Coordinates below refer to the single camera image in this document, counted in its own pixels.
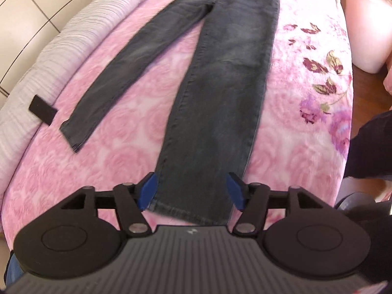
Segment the dark grey jeans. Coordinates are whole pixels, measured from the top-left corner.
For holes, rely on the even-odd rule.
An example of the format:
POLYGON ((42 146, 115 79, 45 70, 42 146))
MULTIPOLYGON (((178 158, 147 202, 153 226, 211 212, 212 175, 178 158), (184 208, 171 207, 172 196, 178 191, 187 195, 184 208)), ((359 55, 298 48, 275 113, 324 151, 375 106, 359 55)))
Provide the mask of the dark grey jeans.
POLYGON ((147 66, 202 22, 167 121, 149 209, 194 224, 227 223, 226 176, 243 175, 250 159, 279 11, 279 0, 172 1, 107 65, 61 133, 79 151, 147 66))

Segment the pink rose blanket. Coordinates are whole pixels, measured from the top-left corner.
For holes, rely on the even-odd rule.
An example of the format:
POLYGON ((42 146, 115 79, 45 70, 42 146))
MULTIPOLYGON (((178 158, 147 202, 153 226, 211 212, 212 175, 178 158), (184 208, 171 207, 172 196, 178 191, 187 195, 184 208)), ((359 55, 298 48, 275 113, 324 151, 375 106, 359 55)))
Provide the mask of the pink rose blanket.
MULTIPOLYGON (((1 230, 18 231, 82 186, 110 190, 155 169, 179 85, 191 62, 196 24, 149 65, 79 152, 60 132, 82 95, 152 17, 174 0, 145 0, 82 63, 53 104, 5 191, 1 230)), ((352 54, 340 0, 280 0, 266 94, 245 180, 274 190, 302 186, 333 204, 352 125, 352 54)))

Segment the black smartphone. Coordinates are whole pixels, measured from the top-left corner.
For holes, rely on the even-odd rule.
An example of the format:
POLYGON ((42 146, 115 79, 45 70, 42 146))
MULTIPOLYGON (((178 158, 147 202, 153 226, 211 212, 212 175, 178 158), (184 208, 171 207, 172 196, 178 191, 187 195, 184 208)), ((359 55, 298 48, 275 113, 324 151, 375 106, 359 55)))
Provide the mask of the black smartphone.
POLYGON ((51 125, 57 114, 57 108, 49 105, 40 96, 35 95, 30 103, 29 111, 46 125, 51 125))

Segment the striped white rolled quilt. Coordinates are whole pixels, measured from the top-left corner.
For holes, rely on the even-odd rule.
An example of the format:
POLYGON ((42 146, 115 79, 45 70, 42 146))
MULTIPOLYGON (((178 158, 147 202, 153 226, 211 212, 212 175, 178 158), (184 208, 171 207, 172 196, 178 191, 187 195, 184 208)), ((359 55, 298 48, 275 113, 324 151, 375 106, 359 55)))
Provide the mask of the striped white rolled quilt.
POLYGON ((145 0, 93 0, 39 54, 1 108, 1 190, 5 191, 40 121, 29 112, 34 95, 53 104, 107 35, 145 0))

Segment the blue jeans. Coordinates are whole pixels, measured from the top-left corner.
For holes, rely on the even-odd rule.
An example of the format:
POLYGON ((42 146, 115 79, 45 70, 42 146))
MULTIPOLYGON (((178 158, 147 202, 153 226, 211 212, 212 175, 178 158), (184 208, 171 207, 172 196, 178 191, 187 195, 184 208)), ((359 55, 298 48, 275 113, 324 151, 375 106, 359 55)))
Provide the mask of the blue jeans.
POLYGON ((9 287, 13 285, 20 277, 23 276, 23 274, 24 271, 21 269, 19 261, 16 258, 15 252, 11 250, 3 277, 5 286, 9 287))

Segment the white wardrobe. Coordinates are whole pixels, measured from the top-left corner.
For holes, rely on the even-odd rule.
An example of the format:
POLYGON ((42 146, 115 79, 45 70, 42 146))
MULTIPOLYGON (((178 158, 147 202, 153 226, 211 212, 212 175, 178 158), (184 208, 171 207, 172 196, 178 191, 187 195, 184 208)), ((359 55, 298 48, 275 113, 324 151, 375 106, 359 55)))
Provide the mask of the white wardrobe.
POLYGON ((1 103, 43 48, 92 0, 1 0, 1 103))

